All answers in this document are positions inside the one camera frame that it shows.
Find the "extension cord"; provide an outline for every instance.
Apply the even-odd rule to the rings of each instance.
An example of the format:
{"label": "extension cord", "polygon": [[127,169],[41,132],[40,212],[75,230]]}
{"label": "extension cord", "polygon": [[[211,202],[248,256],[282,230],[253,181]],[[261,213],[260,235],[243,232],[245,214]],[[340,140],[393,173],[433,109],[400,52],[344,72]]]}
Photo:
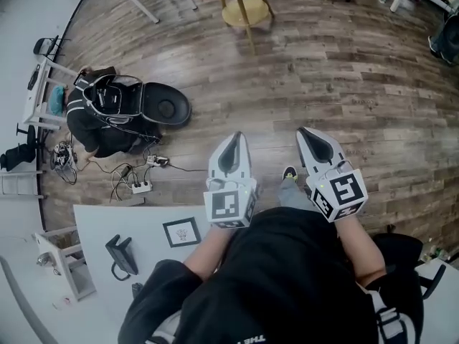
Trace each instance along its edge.
{"label": "extension cord", "polygon": [[132,184],[132,193],[133,194],[141,194],[143,192],[151,191],[151,182],[140,182],[140,183],[133,183]]}

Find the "picture frame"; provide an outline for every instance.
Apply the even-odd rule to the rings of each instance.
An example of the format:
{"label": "picture frame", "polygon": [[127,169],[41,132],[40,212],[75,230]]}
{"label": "picture frame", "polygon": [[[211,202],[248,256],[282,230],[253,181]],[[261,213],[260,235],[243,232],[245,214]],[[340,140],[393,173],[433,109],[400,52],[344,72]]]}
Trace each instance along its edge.
{"label": "picture frame", "polygon": [[164,233],[171,248],[190,246],[201,242],[194,217],[163,223]]}

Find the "round wooden table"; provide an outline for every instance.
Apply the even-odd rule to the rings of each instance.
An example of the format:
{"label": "round wooden table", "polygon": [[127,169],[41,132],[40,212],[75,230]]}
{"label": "round wooden table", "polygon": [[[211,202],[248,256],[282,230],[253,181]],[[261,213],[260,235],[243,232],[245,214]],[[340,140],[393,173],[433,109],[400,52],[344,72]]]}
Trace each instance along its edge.
{"label": "round wooden table", "polygon": [[255,53],[250,26],[260,23],[269,14],[274,18],[273,10],[268,0],[233,0],[227,4],[222,0],[223,20],[234,27],[245,27],[249,37],[250,48]]}

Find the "backpack strap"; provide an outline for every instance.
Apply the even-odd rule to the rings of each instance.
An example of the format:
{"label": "backpack strap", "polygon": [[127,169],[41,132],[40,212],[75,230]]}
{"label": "backpack strap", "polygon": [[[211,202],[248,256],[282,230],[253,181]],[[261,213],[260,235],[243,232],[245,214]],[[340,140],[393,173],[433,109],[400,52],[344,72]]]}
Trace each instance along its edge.
{"label": "backpack strap", "polygon": [[415,327],[412,320],[397,308],[388,308],[379,292],[369,290],[376,314],[379,344],[415,344]]}
{"label": "backpack strap", "polygon": [[406,344],[407,327],[400,318],[397,308],[382,308],[377,312],[378,331],[383,343]]}

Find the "shoe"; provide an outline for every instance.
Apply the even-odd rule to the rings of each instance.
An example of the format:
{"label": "shoe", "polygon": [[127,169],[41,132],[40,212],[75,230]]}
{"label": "shoe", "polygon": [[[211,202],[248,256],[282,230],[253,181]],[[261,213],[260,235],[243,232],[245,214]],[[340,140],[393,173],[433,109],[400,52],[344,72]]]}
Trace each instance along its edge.
{"label": "shoe", "polygon": [[439,59],[439,58],[440,58],[440,54],[439,54],[437,51],[435,51],[435,50],[433,49],[433,47],[432,47],[432,40],[431,40],[431,39],[432,39],[432,36],[429,36],[429,37],[427,38],[427,40],[428,40],[428,42],[429,42],[430,53],[431,53],[433,56],[435,56],[435,57],[437,57],[437,58]]}
{"label": "shoe", "polygon": [[282,179],[285,180],[286,178],[293,178],[296,182],[298,180],[298,174],[296,173],[295,167],[288,166],[282,175]]}

